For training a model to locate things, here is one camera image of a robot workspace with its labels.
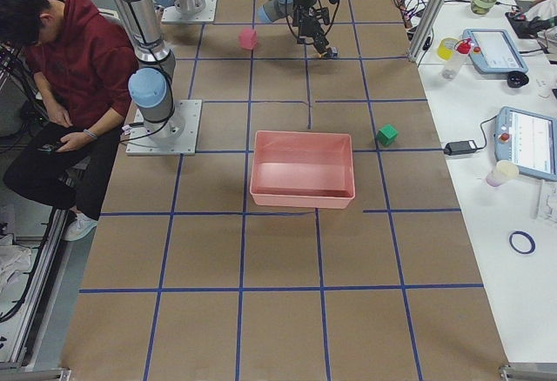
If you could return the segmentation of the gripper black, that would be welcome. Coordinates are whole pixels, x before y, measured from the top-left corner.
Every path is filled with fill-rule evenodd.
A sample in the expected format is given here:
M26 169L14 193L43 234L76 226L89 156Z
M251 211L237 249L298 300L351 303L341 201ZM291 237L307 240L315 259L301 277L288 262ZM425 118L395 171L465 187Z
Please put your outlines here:
M295 34L297 43L305 44L305 38L313 40L313 47L321 58L330 56L329 42L322 25L329 24L329 10L327 7L301 7L295 5L292 15L293 26L298 29Z

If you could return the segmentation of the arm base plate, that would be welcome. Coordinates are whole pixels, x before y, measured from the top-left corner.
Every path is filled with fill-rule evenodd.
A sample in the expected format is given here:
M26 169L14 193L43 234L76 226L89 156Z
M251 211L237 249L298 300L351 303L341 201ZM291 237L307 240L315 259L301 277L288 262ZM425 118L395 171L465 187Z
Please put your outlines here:
M133 122L140 125L131 128L130 135L124 138L125 153L128 156L193 156L201 112L201 100L177 100L168 122L155 125L146 123L140 109L136 108Z
M213 23L218 0L177 0L166 7L161 17L162 24Z

